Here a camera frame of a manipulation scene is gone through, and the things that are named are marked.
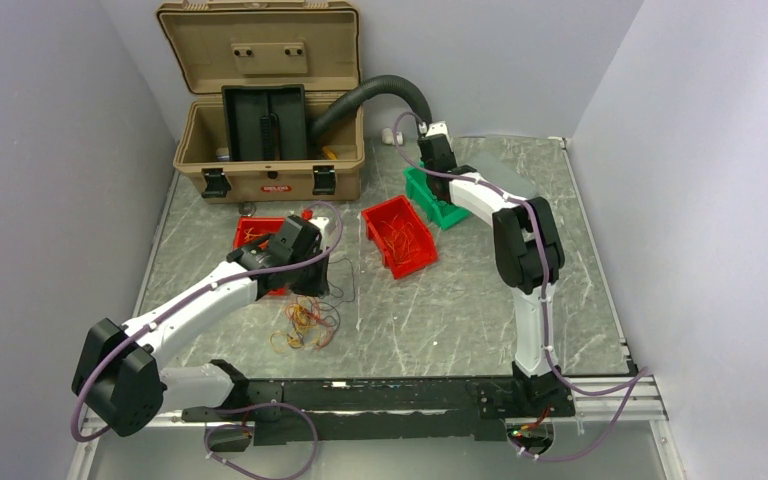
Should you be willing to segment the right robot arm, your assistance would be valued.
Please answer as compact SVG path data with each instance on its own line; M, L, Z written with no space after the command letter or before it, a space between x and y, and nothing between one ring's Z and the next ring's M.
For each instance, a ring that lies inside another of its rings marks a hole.
M514 300L516 347L508 416L575 414L554 352L552 297L565 254L548 201L511 194L469 165L456 163L444 134L418 140L421 170L438 200L464 208L492 229L494 261Z

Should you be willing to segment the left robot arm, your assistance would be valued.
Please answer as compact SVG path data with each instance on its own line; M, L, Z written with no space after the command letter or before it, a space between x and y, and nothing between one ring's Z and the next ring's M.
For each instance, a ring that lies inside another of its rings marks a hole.
M172 368L170 362L204 330L282 288L319 296L328 290L329 254L342 234L339 220L284 218L279 230L231 251L203 279L172 300L115 324L103 319L87 333L72 380L81 407L103 422L103 432L135 434L161 413L210 408L239 417L248 379L230 363Z

